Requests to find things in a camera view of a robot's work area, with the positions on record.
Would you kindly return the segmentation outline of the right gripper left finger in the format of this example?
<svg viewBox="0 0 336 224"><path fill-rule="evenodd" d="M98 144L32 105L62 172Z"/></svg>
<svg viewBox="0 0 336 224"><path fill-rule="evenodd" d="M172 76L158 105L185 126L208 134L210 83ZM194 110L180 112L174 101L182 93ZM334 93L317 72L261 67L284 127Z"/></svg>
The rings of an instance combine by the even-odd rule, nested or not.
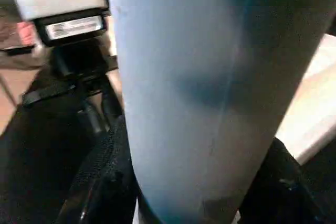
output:
<svg viewBox="0 0 336 224"><path fill-rule="evenodd" d="M132 223L137 185L124 115L83 160L56 223Z"/></svg>

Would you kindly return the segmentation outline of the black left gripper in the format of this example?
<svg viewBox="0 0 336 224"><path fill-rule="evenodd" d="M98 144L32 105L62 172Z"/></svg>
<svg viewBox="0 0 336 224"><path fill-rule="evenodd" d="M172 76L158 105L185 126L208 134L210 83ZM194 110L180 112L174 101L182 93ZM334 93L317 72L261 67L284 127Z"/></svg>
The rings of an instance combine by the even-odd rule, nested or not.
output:
<svg viewBox="0 0 336 224"><path fill-rule="evenodd" d="M118 68L117 57L98 39L88 39L54 47L49 66L56 81L25 93L23 106L69 94L77 100L77 114L88 133L99 136L107 132L122 114L120 100L108 78L109 72Z"/></svg>

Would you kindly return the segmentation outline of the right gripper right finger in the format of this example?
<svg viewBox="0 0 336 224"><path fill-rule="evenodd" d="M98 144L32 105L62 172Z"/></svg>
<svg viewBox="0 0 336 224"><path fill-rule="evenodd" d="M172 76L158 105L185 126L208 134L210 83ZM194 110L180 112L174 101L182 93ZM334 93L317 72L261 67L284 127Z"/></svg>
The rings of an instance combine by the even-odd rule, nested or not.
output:
<svg viewBox="0 0 336 224"><path fill-rule="evenodd" d="M335 199L319 196L284 143L274 138L239 214L239 223L335 223Z"/></svg>

